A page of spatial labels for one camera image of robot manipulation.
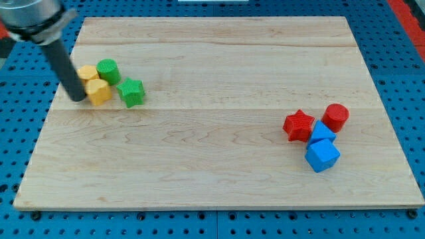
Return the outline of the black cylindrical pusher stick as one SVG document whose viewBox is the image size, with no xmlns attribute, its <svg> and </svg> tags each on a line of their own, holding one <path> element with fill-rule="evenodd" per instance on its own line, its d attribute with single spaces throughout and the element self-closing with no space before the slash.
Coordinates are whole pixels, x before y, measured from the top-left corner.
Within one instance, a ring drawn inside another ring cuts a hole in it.
<svg viewBox="0 0 425 239">
<path fill-rule="evenodd" d="M 84 86 L 70 60 L 70 55 L 61 39 L 40 46 L 68 97 L 74 102 L 86 98 Z"/>
</svg>

